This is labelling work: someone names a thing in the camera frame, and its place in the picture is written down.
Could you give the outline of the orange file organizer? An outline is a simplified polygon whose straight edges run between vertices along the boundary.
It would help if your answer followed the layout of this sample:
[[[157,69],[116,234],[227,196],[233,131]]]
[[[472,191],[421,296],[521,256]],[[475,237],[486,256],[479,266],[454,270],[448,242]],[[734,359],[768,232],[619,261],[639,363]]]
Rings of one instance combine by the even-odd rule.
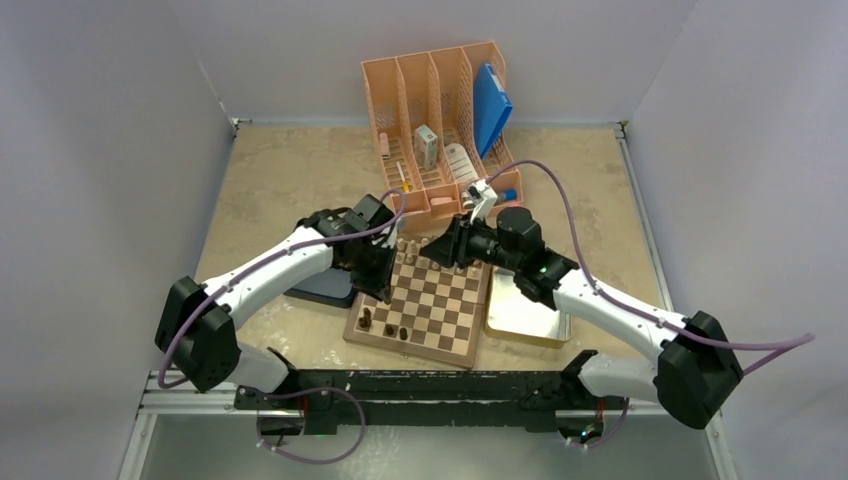
[[[462,195],[469,182],[454,181],[446,160],[445,146],[465,147],[479,174],[498,175],[496,192],[514,189],[517,198],[501,202],[493,210],[517,206],[523,200],[521,174],[511,168],[513,157],[499,137],[488,154],[480,158],[474,141],[473,85],[483,62],[494,66],[501,82],[506,80],[506,63],[491,41],[366,60],[361,64],[371,136],[387,187],[403,192],[396,162],[402,163],[411,191],[404,199],[392,195],[390,205],[406,208],[404,229],[410,233],[446,227],[453,215],[464,212]],[[413,135],[426,124],[438,136],[436,167],[423,170],[414,154]],[[451,197],[453,202],[431,206],[434,197]]]

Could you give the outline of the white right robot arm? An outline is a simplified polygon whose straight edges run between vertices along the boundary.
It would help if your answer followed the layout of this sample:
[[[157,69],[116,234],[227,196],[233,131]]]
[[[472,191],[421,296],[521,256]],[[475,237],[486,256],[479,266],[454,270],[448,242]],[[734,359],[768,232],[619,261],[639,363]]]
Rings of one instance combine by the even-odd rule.
[[[526,208],[501,211],[495,226],[456,215],[420,253],[445,268],[485,263],[508,270],[529,300],[586,320],[643,356],[635,361],[590,355],[561,381],[563,397],[573,406],[601,396],[629,397],[655,402],[683,425],[703,429],[744,377],[715,317],[656,309],[620,291],[605,299],[601,282],[587,279],[577,262],[545,244]]]

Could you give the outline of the wooden chess board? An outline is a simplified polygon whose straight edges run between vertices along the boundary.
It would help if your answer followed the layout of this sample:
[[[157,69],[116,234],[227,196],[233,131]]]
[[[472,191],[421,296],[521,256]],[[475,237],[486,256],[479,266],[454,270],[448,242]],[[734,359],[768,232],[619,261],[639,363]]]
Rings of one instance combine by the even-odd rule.
[[[487,314],[492,275],[490,265],[476,261],[470,266],[477,265],[489,270],[481,280],[443,275],[439,282],[431,282],[392,275],[390,303],[379,302],[362,293],[357,295],[343,339],[349,343],[472,369]],[[372,312],[369,331],[363,331],[357,325],[364,308]],[[392,337],[384,334],[387,324],[395,328]],[[406,340],[398,338],[400,328],[407,329]]]

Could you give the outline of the white red small box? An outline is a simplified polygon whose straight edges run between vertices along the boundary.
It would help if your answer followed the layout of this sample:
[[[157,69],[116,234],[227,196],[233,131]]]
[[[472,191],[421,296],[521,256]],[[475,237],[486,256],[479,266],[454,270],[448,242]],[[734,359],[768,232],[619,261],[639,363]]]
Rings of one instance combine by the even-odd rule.
[[[436,167],[439,139],[436,133],[426,124],[415,129],[413,147],[416,161],[421,169],[431,170]]]

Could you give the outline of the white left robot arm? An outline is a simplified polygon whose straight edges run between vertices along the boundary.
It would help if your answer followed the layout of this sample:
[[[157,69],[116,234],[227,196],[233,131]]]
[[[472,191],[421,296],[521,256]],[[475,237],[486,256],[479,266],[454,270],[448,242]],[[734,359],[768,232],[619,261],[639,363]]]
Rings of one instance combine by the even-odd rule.
[[[240,343],[238,331],[272,300],[331,269],[348,272],[358,292],[391,302],[401,215],[367,194],[352,208],[301,219],[278,245],[228,273],[177,280],[154,338],[164,354],[160,388],[178,386],[165,378],[175,367],[200,392],[230,382],[259,391],[272,408],[292,405],[298,395],[294,367],[279,353]]]

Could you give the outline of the blue folder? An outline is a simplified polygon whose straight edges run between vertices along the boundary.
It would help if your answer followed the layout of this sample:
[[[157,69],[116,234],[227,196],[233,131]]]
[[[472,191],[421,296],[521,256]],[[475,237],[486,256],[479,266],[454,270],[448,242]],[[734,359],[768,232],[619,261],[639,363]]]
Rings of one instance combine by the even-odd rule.
[[[512,102],[494,66],[483,62],[473,85],[474,141],[480,158],[491,150],[512,110]]]

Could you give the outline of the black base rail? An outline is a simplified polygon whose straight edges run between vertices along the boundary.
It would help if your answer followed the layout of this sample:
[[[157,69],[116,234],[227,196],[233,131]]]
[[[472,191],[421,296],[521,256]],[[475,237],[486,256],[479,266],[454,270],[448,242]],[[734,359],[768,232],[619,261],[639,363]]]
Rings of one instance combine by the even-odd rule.
[[[239,389],[235,407],[259,413],[291,410],[308,435],[342,425],[518,427],[578,436],[601,432],[602,411],[621,397],[596,397],[563,371],[302,369],[271,394]]]

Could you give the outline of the dark blue tin tray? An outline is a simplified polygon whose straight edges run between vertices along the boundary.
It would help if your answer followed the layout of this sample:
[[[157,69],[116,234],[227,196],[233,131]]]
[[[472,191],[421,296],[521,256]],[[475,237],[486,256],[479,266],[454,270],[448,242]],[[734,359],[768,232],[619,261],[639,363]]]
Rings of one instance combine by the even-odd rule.
[[[328,269],[315,274],[290,288],[285,295],[321,305],[349,309],[357,291],[351,283],[350,273],[340,269]]]

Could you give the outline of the white labelled packet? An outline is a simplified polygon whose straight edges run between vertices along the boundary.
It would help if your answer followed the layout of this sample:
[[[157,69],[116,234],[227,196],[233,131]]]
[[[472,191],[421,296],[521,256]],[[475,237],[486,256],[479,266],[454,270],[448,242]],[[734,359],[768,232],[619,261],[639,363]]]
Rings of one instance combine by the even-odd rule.
[[[453,179],[457,183],[476,181],[479,174],[465,147],[459,143],[445,146],[446,160]]]

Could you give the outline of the yellow pen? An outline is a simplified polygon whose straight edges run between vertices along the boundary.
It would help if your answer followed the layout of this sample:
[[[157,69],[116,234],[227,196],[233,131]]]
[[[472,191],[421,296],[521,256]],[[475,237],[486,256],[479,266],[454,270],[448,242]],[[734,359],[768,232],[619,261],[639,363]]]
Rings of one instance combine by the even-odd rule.
[[[405,193],[409,193],[411,191],[411,186],[406,178],[405,170],[401,162],[396,162],[396,169],[398,171],[398,175],[400,177],[401,186]]]

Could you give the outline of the light chess pieces row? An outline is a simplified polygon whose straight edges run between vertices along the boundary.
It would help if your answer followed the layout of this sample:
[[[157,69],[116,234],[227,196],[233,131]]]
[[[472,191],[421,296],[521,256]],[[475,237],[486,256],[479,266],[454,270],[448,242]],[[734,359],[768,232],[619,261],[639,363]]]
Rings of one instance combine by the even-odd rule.
[[[489,273],[489,270],[481,265],[464,269],[459,267],[445,268],[437,262],[421,256],[421,248],[428,245],[430,241],[430,237],[400,238],[397,244],[393,275],[408,279],[439,282],[443,275],[481,280]]]

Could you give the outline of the blue cap glue stick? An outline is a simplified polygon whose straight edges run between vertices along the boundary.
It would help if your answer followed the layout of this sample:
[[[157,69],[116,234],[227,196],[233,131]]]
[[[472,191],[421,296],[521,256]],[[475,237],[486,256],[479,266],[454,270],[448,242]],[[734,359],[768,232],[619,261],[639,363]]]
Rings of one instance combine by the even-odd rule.
[[[499,202],[510,202],[517,198],[517,192],[514,189],[503,190],[498,193]]]

